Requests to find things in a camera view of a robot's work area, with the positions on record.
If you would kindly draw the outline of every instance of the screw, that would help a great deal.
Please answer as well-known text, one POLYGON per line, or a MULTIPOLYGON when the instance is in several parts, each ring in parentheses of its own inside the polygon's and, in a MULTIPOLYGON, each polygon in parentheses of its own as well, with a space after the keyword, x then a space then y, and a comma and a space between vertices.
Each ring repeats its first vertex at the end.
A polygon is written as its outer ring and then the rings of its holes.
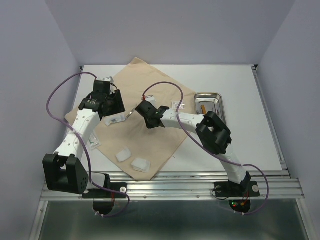
POLYGON ((216 191, 217 193, 221 193, 221 192, 222 192, 221 186, 216 186, 216 187, 215 187, 215 191, 216 191))
POLYGON ((253 185, 253 186, 252 186, 252 190, 253 190, 255 193, 257 193, 257 192, 259 192, 259 187, 258 187, 257 185, 253 185))
POLYGON ((127 189, 124 186, 122 186, 120 188, 120 192, 125 194, 127 192, 127 189))

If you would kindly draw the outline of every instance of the beige cloth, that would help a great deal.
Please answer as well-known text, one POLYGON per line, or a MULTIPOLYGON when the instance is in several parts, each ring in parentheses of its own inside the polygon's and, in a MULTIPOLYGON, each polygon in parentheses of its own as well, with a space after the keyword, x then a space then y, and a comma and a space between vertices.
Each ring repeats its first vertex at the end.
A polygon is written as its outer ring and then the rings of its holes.
MULTIPOLYGON (((194 91, 139 58, 134 58, 113 79, 114 84, 121 91, 126 110, 125 115, 141 102, 142 93, 150 85, 162 81, 175 83, 182 88, 185 106, 181 112, 195 113, 194 91)), ((180 91, 169 84, 154 86, 146 93, 146 96, 148 95, 154 95, 157 108, 160 106, 171 108, 173 101, 181 99, 180 91)), ((77 111, 78 108, 75 108, 65 116, 65 119, 73 124, 77 111)), ((147 129, 145 120, 137 112, 134 112, 128 120, 110 126, 106 126, 104 120, 102 120, 95 128, 95 132, 101 141, 101 146, 98 147, 99 151, 137 181, 150 180, 187 137, 182 130, 176 128, 147 129), (132 155, 126 161, 118 162, 116 154, 125 147, 130 149, 132 155), (151 162, 149 172, 144 173, 134 170, 131 163, 135 158, 149 160, 151 162)))

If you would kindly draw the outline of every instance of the glass panel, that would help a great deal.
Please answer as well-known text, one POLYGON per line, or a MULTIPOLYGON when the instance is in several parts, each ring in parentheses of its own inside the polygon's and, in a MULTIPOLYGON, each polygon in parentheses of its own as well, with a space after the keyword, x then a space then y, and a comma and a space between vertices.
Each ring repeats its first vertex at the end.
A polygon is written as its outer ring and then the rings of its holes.
MULTIPOLYGON (((255 200, 252 208, 261 204, 255 200)), ((41 240, 307 240, 294 199, 269 200, 259 213, 233 214, 227 201, 141 201, 113 218, 90 201, 49 202, 41 240)))

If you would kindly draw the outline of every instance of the white foam block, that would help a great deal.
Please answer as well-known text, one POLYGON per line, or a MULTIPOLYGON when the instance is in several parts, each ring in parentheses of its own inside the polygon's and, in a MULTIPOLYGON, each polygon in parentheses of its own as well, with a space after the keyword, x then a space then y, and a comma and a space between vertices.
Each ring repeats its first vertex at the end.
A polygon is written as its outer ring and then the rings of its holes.
POLYGON ((135 160, 133 160, 131 165, 134 170, 147 173, 150 170, 151 163, 148 160, 137 157, 135 160))
POLYGON ((131 151, 129 148, 125 147, 122 151, 118 152, 115 157, 118 159, 119 163, 124 162, 131 157, 131 151))

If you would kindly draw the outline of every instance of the metal frame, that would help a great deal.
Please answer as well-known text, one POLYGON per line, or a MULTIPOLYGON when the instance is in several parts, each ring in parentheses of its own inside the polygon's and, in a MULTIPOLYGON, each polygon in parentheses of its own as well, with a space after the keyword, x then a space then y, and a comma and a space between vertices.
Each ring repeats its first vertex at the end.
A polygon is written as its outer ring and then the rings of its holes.
POLYGON ((268 121, 270 130, 271 130, 271 134, 272 134, 272 138, 273 138, 276 150, 278 152, 280 161, 284 162, 285 158, 284 158, 284 155, 283 155, 281 147, 280 147, 280 143, 279 143, 279 140, 278 140, 278 137, 277 137, 275 126, 274 126, 274 123, 272 122, 272 119, 271 119, 271 116, 270 116, 270 112, 269 112, 269 109, 268 109, 268 106, 267 106, 267 103, 266 103, 266 100, 265 100, 264 93, 262 92, 261 83, 260 83, 259 78, 258 78, 257 69, 256 69, 256 67, 254 65, 251 66, 251 69, 252 69, 254 80, 255 80, 255 83, 256 83, 260 98, 261 98, 261 102, 262 102, 262 105, 263 105, 265 116, 266 116, 266 119, 268 121))
POLYGON ((48 207, 48 201, 39 202, 38 209, 36 211, 35 219, 31 229, 30 240, 38 240, 41 233, 42 224, 44 223, 46 211, 48 207))
MULTIPOLYGON (((270 185, 269 198, 296 199, 307 235, 309 239, 316 240, 317 234, 304 200, 305 196, 300 182, 298 179, 291 179, 290 177, 290 173, 261 90, 257 70, 253 65, 251 66, 251 69, 282 167, 282 170, 280 171, 265 172, 270 185)), ((214 183, 217 181, 228 180, 226 172, 223 171, 159 172, 154 178, 152 178, 152 180, 139 182, 135 181, 124 172, 108 172, 108 174, 113 182, 127 183, 127 193, 132 201, 215 201, 216 199, 211 196, 214 183)), ((267 191, 264 178, 257 171, 250 171, 250 174, 252 176, 252 180, 257 181, 260 188, 261 196, 258 199, 264 199, 267 191)), ((77 194, 50 191, 48 190, 46 183, 44 183, 39 207, 31 231, 30 239, 32 240, 39 239, 40 237, 49 201, 92 201, 92 199, 83 199, 81 195, 77 194)))
POLYGON ((316 233, 316 229, 314 226, 314 222, 312 221, 311 215, 307 208, 306 200, 305 199, 297 199, 296 203, 299 208, 299 212, 301 214, 302 223, 304 225, 306 234, 310 240, 317 240, 318 235, 316 233))

